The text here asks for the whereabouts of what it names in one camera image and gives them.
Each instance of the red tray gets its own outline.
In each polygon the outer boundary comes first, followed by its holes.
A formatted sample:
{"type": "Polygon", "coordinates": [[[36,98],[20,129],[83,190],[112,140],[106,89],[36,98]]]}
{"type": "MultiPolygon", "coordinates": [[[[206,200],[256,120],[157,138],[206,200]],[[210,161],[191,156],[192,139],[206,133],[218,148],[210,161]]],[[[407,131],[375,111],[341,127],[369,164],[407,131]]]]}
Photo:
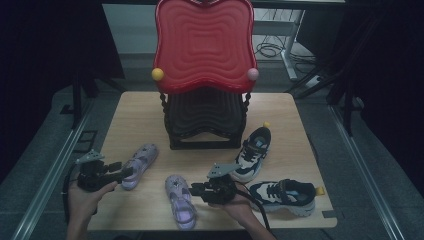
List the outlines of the red tray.
{"type": "Polygon", "coordinates": [[[154,68],[159,90],[177,94],[199,87],[252,91],[247,71],[257,68],[252,48],[253,8],[248,0],[162,0],[156,7],[154,68]]]}

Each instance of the gray floor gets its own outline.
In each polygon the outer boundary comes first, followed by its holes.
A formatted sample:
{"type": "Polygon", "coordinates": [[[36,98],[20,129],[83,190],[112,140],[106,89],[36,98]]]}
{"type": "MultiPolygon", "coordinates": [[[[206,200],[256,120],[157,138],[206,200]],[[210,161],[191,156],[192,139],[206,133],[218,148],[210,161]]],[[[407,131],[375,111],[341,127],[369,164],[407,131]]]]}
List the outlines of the gray floor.
{"type": "MultiPolygon", "coordinates": [[[[292,84],[287,80],[281,61],[260,61],[259,70],[261,78],[255,86],[255,92],[283,92],[292,84]]],[[[134,74],[150,74],[149,68],[138,71],[134,74]]],[[[150,81],[129,78],[117,82],[128,90],[155,90],[150,81]]],[[[86,106],[92,108],[81,130],[86,131],[86,134],[89,134],[89,131],[97,131],[92,148],[101,149],[120,92],[103,82],[97,83],[101,90],[99,96],[93,100],[84,100],[86,106]]],[[[349,140],[354,141],[359,149],[360,158],[363,158],[371,179],[378,187],[378,192],[382,194],[383,206],[381,201],[373,200],[375,189],[370,191],[367,179],[364,178],[355,157],[349,151],[346,139],[338,128],[337,118],[325,102],[327,92],[328,89],[322,89],[305,99],[296,100],[296,105],[311,146],[315,150],[326,190],[338,218],[338,225],[331,229],[274,229],[274,233],[278,239],[421,239],[421,236],[424,236],[423,198],[388,151],[367,128],[358,111],[352,117],[354,135],[349,140]],[[399,227],[403,237],[391,237],[392,234],[388,229],[393,226],[392,221],[399,227]]],[[[30,239],[65,238],[66,225],[60,192],[66,171],[58,173],[57,182],[45,179],[46,174],[58,161],[66,161],[64,169],[67,169],[69,163],[82,155],[75,150],[84,151],[89,146],[85,142],[76,143],[72,146],[74,152],[63,157],[61,150],[67,144],[67,137],[75,134],[75,130],[70,129],[72,116],[60,114],[64,105],[72,104],[70,88],[58,92],[52,104],[43,126],[0,186],[0,239],[11,239],[14,234],[30,239]],[[45,201],[37,202],[35,196],[43,195],[39,189],[46,183],[53,185],[52,192],[44,193],[45,201]],[[31,209],[32,206],[40,211],[40,215],[39,218],[28,220],[28,211],[35,211],[31,209]],[[27,233],[23,234],[22,229],[17,229],[18,226],[23,226],[27,233]]],[[[123,233],[92,232],[90,237],[112,239],[118,234],[123,233]]],[[[124,234],[134,238],[139,235],[136,232],[124,232],[124,234]]]]}

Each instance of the wooden tabletop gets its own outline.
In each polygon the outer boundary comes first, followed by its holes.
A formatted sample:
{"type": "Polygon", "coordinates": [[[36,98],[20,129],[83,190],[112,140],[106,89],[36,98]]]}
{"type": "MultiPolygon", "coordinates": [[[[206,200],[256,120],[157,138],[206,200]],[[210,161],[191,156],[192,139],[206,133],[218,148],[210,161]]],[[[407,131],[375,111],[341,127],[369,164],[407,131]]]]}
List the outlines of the wooden tabletop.
{"type": "MultiPolygon", "coordinates": [[[[157,92],[125,92],[122,94],[101,153],[105,163],[125,163],[145,143],[154,143],[159,156],[143,174],[132,191],[118,186],[107,194],[93,216],[89,230],[177,230],[171,205],[165,191],[165,179],[172,174],[183,176],[190,185],[206,182],[214,163],[234,163],[240,149],[171,150],[164,126],[164,113],[157,92]]],[[[290,94],[252,93],[247,124],[243,134],[269,122],[271,149],[262,169],[252,182],[293,179],[325,185],[311,146],[290,94]]],[[[287,210],[268,213],[271,228],[330,228],[335,217],[324,217],[333,211],[328,193],[315,198],[316,208],[309,217],[296,217],[287,210]]],[[[209,207],[200,197],[192,197],[197,209],[194,230],[231,230],[241,226],[219,209],[209,207]]],[[[259,212],[255,212],[263,222],[259,212]]]]}

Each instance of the cable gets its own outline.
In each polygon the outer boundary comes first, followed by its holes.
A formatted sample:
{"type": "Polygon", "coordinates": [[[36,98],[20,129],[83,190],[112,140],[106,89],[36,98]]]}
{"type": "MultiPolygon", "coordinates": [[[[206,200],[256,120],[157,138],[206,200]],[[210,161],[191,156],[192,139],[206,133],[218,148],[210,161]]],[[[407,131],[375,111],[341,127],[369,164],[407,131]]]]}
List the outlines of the cable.
{"type": "Polygon", "coordinates": [[[274,235],[273,233],[272,233],[272,231],[271,231],[271,228],[270,228],[270,226],[269,226],[269,222],[268,222],[268,218],[267,218],[267,216],[266,216],[266,212],[265,212],[265,209],[264,209],[264,207],[262,206],[262,204],[257,200],[257,199],[255,199],[254,197],[252,197],[251,195],[250,195],[250,190],[246,187],[246,185],[244,185],[243,183],[241,183],[241,182],[239,182],[239,181],[234,181],[234,182],[236,182],[236,183],[238,183],[238,184],[240,184],[241,186],[243,186],[245,189],[246,189],[246,191],[247,192],[249,192],[249,193],[246,193],[246,192],[243,192],[243,191],[241,191],[241,190],[239,190],[239,189],[237,189],[237,191],[236,191],[236,193],[237,194],[239,194],[239,195],[241,195],[241,196],[243,196],[243,197],[245,197],[245,198],[247,198],[249,201],[251,201],[252,203],[254,203],[258,208],[259,208],[259,211],[261,212],[261,214],[262,214],[262,218],[264,219],[264,223],[265,223],[265,228],[272,234],[272,235],[274,235]]]}
{"type": "Polygon", "coordinates": [[[299,65],[312,65],[313,67],[319,65],[319,63],[314,59],[313,56],[298,56],[294,54],[290,54],[292,61],[295,62],[294,67],[300,73],[308,73],[309,71],[303,71],[299,68],[299,65]]]}
{"type": "MultiPolygon", "coordinates": [[[[278,10],[274,9],[273,15],[271,16],[271,12],[270,9],[268,9],[268,11],[262,16],[261,20],[265,17],[265,15],[269,14],[269,19],[270,20],[275,20],[276,19],[276,15],[277,15],[278,10]]],[[[289,15],[289,19],[288,21],[291,20],[292,16],[293,16],[293,12],[294,10],[290,11],[290,15],[289,15]]],[[[282,9],[281,13],[279,14],[279,20],[281,20],[283,17],[283,13],[284,13],[284,9],[282,9]]],[[[262,56],[266,57],[266,58],[273,58],[276,57],[278,55],[281,54],[281,52],[286,48],[286,41],[287,41],[287,37],[284,37],[284,42],[283,40],[281,40],[281,38],[279,36],[269,36],[266,35],[264,37],[264,39],[262,40],[261,43],[256,45],[256,52],[260,53],[262,56]],[[278,40],[278,42],[281,43],[281,45],[278,45],[276,43],[269,43],[268,41],[270,40],[270,38],[273,37],[274,40],[278,40]]]]}

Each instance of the shoelace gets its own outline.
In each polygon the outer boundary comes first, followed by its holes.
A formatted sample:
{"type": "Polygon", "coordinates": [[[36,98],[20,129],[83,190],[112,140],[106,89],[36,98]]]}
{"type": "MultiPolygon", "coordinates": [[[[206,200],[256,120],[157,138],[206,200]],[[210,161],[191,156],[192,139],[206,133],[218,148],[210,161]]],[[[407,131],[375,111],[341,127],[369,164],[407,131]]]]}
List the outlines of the shoelace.
{"type": "Polygon", "coordinates": [[[248,162],[253,162],[253,158],[255,157],[256,152],[249,148],[249,147],[245,147],[244,151],[243,151],[243,159],[248,161],[248,162]]]}
{"type": "Polygon", "coordinates": [[[280,201],[281,191],[278,186],[278,183],[269,185],[266,188],[266,193],[268,194],[268,198],[275,198],[276,200],[280,201]]]}

